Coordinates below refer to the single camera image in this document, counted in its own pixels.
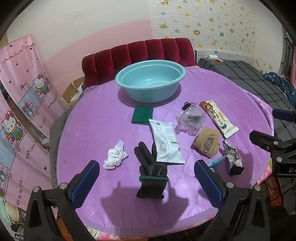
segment blue plastic basin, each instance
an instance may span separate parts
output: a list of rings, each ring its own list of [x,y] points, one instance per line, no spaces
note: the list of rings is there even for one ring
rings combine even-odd
[[[185,68],[167,60],[147,60],[129,65],[115,77],[128,95],[143,103],[156,103],[170,98],[186,74]]]

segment red bow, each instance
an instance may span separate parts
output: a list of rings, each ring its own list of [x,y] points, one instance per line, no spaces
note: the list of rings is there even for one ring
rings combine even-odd
[[[41,77],[42,77],[42,79],[43,79],[43,74],[38,74],[38,79],[41,79]]]
[[[9,111],[9,112],[7,112],[7,114],[5,114],[5,119],[6,120],[9,120],[9,117],[14,117],[14,115],[13,115],[13,113],[12,113],[12,111]]]

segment silver foil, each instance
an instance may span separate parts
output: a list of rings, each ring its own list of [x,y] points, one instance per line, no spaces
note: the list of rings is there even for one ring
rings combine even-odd
[[[238,153],[237,153],[237,147],[233,147],[230,144],[228,144],[226,141],[222,141],[224,151],[225,151],[225,158],[227,158],[229,162],[229,167],[230,169],[232,168],[233,165],[236,165],[238,167],[243,167],[242,166],[242,160],[240,159]]]

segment gray plaid bedding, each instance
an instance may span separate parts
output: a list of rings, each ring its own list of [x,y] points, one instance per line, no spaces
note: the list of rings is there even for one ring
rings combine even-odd
[[[257,69],[244,61],[224,60],[223,63],[219,63],[201,58],[197,66],[225,76],[236,85],[264,100],[273,109],[294,109],[293,105],[280,89],[265,80]],[[274,136],[280,138],[282,141],[295,138],[296,125],[274,119]]]

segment teal band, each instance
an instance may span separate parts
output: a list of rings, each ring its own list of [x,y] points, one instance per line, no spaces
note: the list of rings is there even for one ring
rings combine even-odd
[[[139,180],[142,181],[144,179],[149,179],[149,180],[165,180],[165,181],[169,181],[168,177],[154,177],[154,176],[140,176]]]

